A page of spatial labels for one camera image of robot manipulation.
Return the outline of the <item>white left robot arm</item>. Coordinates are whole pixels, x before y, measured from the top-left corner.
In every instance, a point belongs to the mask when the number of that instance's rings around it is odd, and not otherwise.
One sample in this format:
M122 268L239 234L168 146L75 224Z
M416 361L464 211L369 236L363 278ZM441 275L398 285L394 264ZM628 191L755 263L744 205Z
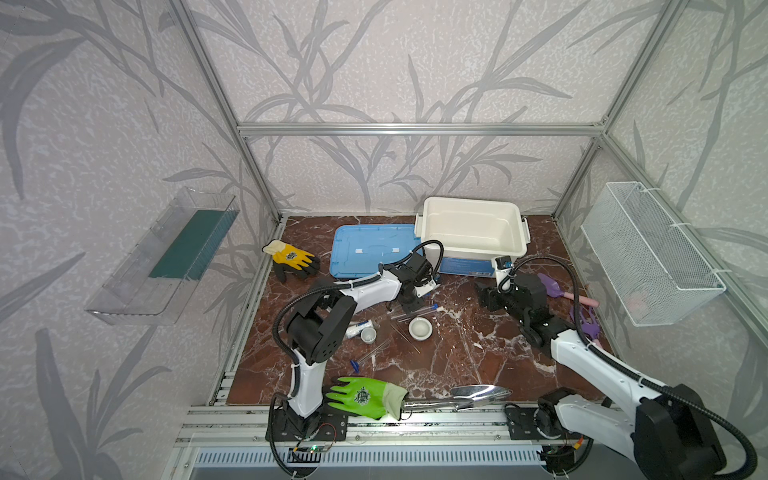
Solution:
M326 365L341 347L353 317L391 302L407 313L423 307L437 288L444 253L442 242L426 240L404 258L379 265L372 275L344 282L320 279L278 312L272 338L291 361L291 385L288 394L271 400L269 441L302 441L321 428L327 405Z

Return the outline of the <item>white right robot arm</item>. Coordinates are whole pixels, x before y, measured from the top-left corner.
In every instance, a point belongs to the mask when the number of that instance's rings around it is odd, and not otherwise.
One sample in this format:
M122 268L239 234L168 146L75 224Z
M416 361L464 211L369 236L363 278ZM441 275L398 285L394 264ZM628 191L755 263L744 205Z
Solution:
M496 257L495 286L477 285L480 304L518 321L528 344L576 372L611 400L596 405L561 388L539 401L540 427L575 431L632 460L648 479L747 479L758 455L749 438L709 410L684 384L671 387L631 368L591 340L578 320L548 306L532 257Z

